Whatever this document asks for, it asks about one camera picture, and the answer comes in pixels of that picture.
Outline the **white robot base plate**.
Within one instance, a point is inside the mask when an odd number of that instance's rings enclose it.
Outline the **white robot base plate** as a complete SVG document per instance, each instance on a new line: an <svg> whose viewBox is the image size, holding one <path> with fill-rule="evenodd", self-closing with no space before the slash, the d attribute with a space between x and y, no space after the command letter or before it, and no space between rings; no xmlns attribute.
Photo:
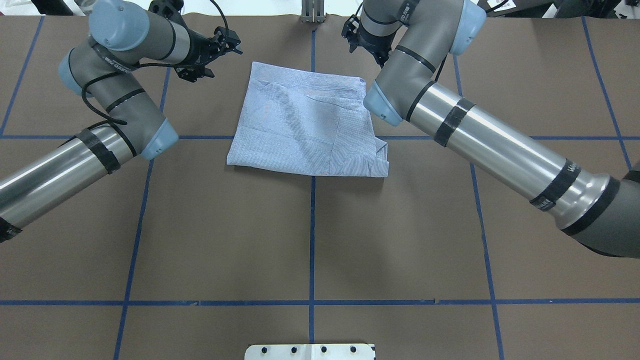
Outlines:
<svg viewBox="0 0 640 360"><path fill-rule="evenodd" d="M245 360L375 360L377 351L368 343L254 344Z"/></svg>

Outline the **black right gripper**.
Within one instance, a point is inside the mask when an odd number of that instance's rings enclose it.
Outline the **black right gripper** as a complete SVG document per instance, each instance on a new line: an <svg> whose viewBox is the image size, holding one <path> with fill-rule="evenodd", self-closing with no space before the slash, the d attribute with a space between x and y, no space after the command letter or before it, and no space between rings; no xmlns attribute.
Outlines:
<svg viewBox="0 0 640 360"><path fill-rule="evenodd" d="M361 25L361 19L356 14L352 14L343 23L341 36L349 44L350 53L353 53L358 47L362 47L373 56L375 63L380 68L384 68L392 50L393 33L386 36L374 35Z"/></svg>

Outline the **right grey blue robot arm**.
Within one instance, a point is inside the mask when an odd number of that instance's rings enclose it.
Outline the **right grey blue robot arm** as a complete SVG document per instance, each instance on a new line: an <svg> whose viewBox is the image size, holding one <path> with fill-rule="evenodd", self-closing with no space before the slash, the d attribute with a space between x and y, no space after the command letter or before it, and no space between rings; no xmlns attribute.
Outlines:
<svg viewBox="0 0 640 360"><path fill-rule="evenodd" d="M590 173L434 79L446 55L461 55L486 19L471 0L362 2L342 37L381 67L365 108L389 125L412 124L487 171L585 248L638 259L638 166L622 179Z"/></svg>

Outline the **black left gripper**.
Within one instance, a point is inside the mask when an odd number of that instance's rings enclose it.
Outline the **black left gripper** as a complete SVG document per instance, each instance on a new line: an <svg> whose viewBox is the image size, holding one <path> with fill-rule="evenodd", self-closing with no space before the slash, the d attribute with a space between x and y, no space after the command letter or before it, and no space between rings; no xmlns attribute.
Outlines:
<svg viewBox="0 0 640 360"><path fill-rule="evenodd" d="M222 8L215 0L210 3L217 9L223 22L223 26L216 27L211 37L187 26L181 14L185 5L183 0L153 0L150 3L148 11L167 20L173 40L167 54L155 63L148 63L149 68L170 68L181 80L195 83L201 78L215 77L208 64L219 57L227 53L243 54L240 50L242 41L235 31L229 29Z"/></svg>

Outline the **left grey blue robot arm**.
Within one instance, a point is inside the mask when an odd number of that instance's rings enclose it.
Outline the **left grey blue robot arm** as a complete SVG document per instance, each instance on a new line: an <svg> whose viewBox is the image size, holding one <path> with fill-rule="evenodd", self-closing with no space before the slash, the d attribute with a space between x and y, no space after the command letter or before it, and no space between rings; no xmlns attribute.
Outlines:
<svg viewBox="0 0 640 360"><path fill-rule="evenodd" d="M118 171L135 157L151 161L179 139L169 119L138 82L143 68L173 69L181 80L214 78L208 64L242 54L227 21L212 36L188 27L182 0L153 0L148 9L98 0L89 34L61 60L58 75L100 121L1 182L1 241Z"/></svg>

